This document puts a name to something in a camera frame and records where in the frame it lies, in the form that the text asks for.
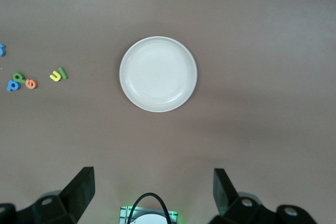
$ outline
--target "metal bolt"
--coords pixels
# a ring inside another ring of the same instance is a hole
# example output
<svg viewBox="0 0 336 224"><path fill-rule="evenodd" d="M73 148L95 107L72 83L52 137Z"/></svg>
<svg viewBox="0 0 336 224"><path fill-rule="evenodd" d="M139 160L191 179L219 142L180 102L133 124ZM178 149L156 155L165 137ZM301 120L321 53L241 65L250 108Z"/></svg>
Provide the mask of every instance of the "metal bolt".
<svg viewBox="0 0 336 224"><path fill-rule="evenodd" d="M291 216L297 216L298 212L296 212L296 210L292 207L285 207L284 211L286 212L286 214L291 215Z"/></svg>
<svg viewBox="0 0 336 224"><path fill-rule="evenodd" d="M45 206L47 204L50 204L52 202L52 200L53 200L52 198L47 198L47 199L42 201L41 205Z"/></svg>
<svg viewBox="0 0 336 224"><path fill-rule="evenodd" d="M251 207L251 206L253 206L252 201L249 200L249 199L242 199L242 200L241 200L241 203L243 203L243 205L244 205L245 207Z"/></svg>

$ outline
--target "plate rim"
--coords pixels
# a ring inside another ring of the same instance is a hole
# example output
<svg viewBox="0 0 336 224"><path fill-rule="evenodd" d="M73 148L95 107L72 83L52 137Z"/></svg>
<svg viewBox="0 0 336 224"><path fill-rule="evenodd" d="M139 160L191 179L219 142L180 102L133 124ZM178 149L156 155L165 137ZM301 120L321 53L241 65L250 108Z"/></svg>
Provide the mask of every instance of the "plate rim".
<svg viewBox="0 0 336 224"><path fill-rule="evenodd" d="M195 77L193 78L193 87L190 91L190 94L188 94L186 96L185 99L182 100L182 102L178 103L177 106L173 106L169 109L165 109L165 110L151 110L151 109L148 109L148 108L144 108L144 106L141 106L141 105L138 105L134 100L132 100L129 95L127 94L127 92L125 92L125 88L124 88L124 83L125 81L123 82L122 81L122 69L124 68L124 65L125 65L125 62L126 62L126 59L127 59L127 55L130 53L130 51L136 46L138 45L139 43L142 43L146 40L150 40L150 39L166 39L166 40L170 40L172 41L173 43L176 43L178 44L179 46L181 46L188 54L189 58L191 59L191 62L193 64L193 71L194 71L194 75ZM175 39L172 39L172 38L169 38L169 37L165 37L165 36L151 36L151 37L146 37L146 38L143 38L143 39L140 39L139 41L137 41L136 43L134 43L124 54L124 56L122 57L122 60L121 60L121 63L120 63L120 67L119 67L119 81L120 81L120 85L121 85L121 88L122 88L122 91L124 92L124 94L126 95L126 97L134 104L136 105L138 108L141 108L143 110L146 110L146 111L150 111L150 112L168 112L168 111L172 111L172 110L175 110L177 109L178 107L182 106L187 100L189 100L189 98L191 97L191 95L194 93L195 91L195 88L196 88L196 85L197 85L197 78L198 78L198 71L197 71L197 64L196 64L196 61L195 61L195 58L193 57L192 53L189 51L189 49L183 45L181 42L175 40Z"/></svg>

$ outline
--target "black cable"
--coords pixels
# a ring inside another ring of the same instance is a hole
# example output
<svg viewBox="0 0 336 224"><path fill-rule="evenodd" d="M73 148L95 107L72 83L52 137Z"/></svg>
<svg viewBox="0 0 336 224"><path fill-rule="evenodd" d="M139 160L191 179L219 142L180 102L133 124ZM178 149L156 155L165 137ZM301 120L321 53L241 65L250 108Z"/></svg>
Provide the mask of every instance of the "black cable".
<svg viewBox="0 0 336 224"><path fill-rule="evenodd" d="M170 217L169 217L169 213L168 213L168 210L166 208L166 205L164 204L163 200L158 196L156 195L155 193L146 193L146 194L143 194L141 195L137 200L136 202L134 203L132 209L131 209L131 212L130 212L130 215L128 216L128 220L127 220L127 224L130 224L131 223L131 219L132 219L132 215L133 215L133 212L136 208L136 206L138 205L138 203L140 202L140 200L142 200L144 197L147 197L147 196L152 196L154 197L155 199L158 200L158 202L160 203L162 209L163 209L163 212L164 212L164 215L166 217L166 220L167 220L167 224L172 224L171 220L170 220Z"/></svg>

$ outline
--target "table surface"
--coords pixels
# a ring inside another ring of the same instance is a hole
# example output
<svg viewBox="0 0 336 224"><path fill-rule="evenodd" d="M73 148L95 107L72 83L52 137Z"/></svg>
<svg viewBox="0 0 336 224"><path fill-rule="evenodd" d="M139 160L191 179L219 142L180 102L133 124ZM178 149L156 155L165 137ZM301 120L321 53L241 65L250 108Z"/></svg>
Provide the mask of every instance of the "table surface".
<svg viewBox="0 0 336 224"><path fill-rule="evenodd" d="M25 208L94 166L79 223L118 223L150 191L180 224L206 224L224 168L270 210L336 223L336 0L0 0L0 20L1 202ZM193 95L170 112L120 86L123 55L150 36L197 63ZM58 67L69 78L53 82ZM38 88L7 92L15 72Z"/></svg>

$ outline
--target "white round object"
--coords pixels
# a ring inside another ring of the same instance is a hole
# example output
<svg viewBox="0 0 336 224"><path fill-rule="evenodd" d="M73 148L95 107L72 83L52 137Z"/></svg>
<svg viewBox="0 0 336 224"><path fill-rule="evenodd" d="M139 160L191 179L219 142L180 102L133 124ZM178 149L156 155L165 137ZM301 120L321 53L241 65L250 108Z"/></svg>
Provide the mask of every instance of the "white round object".
<svg viewBox="0 0 336 224"><path fill-rule="evenodd" d="M122 90L136 106L165 112L181 106L192 95L197 66L180 42L149 37L128 49L121 61L119 78Z"/></svg>
<svg viewBox="0 0 336 224"><path fill-rule="evenodd" d="M132 224L167 224L167 220L161 215L146 214L136 218Z"/></svg>

